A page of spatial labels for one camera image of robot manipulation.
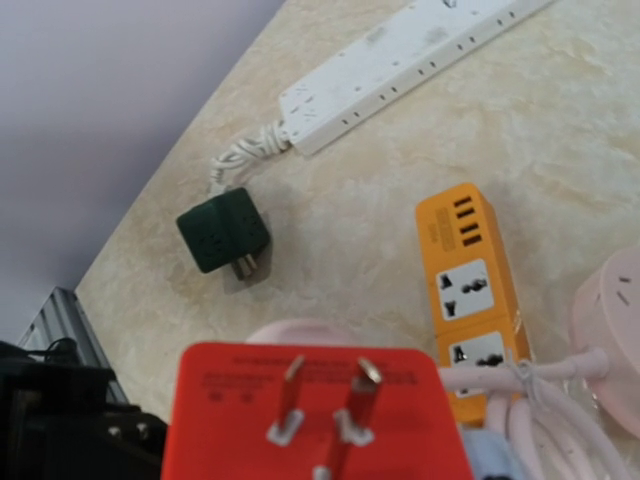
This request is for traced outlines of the red cube socket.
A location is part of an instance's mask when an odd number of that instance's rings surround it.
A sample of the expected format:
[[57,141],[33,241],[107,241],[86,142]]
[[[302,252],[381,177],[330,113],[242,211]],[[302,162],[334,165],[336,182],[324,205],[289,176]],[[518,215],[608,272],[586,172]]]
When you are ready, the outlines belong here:
[[165,479],[469,479],[434,361],[406,348],[198,343]]

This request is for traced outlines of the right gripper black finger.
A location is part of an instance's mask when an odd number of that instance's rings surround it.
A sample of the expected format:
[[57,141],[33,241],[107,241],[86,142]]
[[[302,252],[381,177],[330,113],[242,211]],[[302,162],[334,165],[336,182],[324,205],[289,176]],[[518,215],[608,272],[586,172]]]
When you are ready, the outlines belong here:
[[158,479],[167,424],[108,400],[113,370],[81,363],[77,343],[1,345],[4,479]]

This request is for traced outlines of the dark green cube socket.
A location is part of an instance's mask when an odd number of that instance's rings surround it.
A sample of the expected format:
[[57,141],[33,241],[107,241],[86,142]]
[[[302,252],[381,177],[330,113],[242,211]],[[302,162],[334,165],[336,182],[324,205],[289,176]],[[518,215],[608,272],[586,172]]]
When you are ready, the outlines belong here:
[[240,280],[257,271],[257,258],[271,242],[266,224],[244,187],[194,206],[177,217],[176,225],[201,272],[230,266]]

